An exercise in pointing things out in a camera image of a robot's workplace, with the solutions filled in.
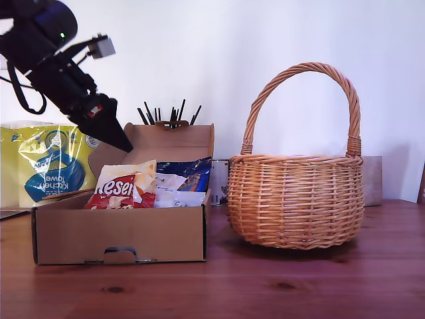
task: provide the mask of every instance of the robotic arm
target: robotic arm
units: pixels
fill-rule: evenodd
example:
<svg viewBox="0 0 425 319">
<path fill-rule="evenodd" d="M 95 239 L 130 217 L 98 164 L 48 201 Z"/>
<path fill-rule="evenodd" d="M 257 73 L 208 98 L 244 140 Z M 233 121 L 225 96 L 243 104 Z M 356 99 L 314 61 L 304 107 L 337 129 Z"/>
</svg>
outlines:
<svg viewBox="0 0 425 319">
<path fill-rule="evenodd" d="M 98 35 L 58 51 L 77 33 L 72 11 L 56 0 L 0 0 L 0 19 L 14 19 L 13 28 L 0 35 L 0 53 L 21 106 L 42 114 L 46 96 L 81 132 L 125 152 L 133 149 L 116 119 L 117 100 L 97 93 L 93 78 L 72 60 L 86 47 L 94 58 L 114 54 L 107 35 Z M 39 111 L 29 108 L 15 68 L 31 81 L 43 98 Z"/>
</svg>

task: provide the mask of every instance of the wicker basket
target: wicker basket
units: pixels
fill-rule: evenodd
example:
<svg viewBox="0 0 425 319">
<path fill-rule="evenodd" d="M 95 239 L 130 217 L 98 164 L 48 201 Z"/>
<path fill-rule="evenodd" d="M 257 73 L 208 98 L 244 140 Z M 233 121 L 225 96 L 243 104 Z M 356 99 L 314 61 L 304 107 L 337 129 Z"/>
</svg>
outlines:
<svg viewBox="0 0 425 319">
<path fill-rule="evenodd" d="M 349 101 L 345 157 L 252 155 L 261 106 L 284 80 L 305 71 L 329 75 Z M 360 106 L 353 85 L 332 66 L 301 63 L 275 77 L 251 106 L 241 155 L 230 159 L 229 221 L 253 244 L 291 249 L 327 248 L 349 241 L 363 217 Z"/>
</svg>

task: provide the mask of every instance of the box lid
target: box lid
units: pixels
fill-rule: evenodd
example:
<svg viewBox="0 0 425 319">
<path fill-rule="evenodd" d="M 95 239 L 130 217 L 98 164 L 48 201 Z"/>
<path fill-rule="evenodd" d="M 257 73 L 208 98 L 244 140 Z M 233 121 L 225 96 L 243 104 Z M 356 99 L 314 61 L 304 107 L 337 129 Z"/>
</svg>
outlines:
<svg viewBox="0 0 425 319">
<path fill-rule="evenodd" d="M 134 147 L 130 153 L 101 143 L 89 155 L 88 163 L 96 179 L 104 165 L 140 164 L 149 160 L 196 161 L 213 156 L 213 124 L 170 130 L 161 126 L 128 123 L 124 132 Z"/>
</svg>

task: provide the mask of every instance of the basket handle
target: basket handle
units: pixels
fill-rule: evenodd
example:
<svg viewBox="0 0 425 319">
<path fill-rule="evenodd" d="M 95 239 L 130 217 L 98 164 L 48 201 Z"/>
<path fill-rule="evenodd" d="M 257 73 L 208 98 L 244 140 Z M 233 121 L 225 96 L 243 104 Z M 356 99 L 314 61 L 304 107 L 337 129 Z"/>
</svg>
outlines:
<svg viewBox="0 0 425 319">
<path fill-rule="evenodd" d="M 289 69 L 279 73 L 258 95 L 257 99 L 251 105 L 251 112 L 246 123 L 244 143 L 242 145 L 241 155 L 252 153 L 252 142 L 254 140 L 254 128 L 258 113 L 266 101 L 267 97 L 284 80 L 299 73 L 306 71 L 315 71 L 329 75 L 335 80 L 347 95 L 350 109 L 350 128 L 348 133 L 348 144 L 346 156 L 361 156 L 360 139 L 360 104 L 359 97 L 351 82 L 332 66 L 320 62 L 306 62 L 291 66 Z"/>
</svg>

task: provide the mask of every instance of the open cardboard box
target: open cardboard box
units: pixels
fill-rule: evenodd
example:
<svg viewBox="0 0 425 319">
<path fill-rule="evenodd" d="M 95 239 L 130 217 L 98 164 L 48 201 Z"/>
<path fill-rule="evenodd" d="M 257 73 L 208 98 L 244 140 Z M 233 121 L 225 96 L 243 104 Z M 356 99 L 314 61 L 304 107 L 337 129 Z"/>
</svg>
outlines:
<svg viewBox="0 0 425 319">
<path fill-rule="evenodd" d="M 96 178 L 104 165 L 148 160 L 195 161 L 213 156 L 214 126 L 124 128 L 134 150 L 101 143 L 89 157 Z M 33 209 L 38 265 L 205 261 L 209 193 L 200 207 L 85 210 L 89 195 Z"/>
</svg>

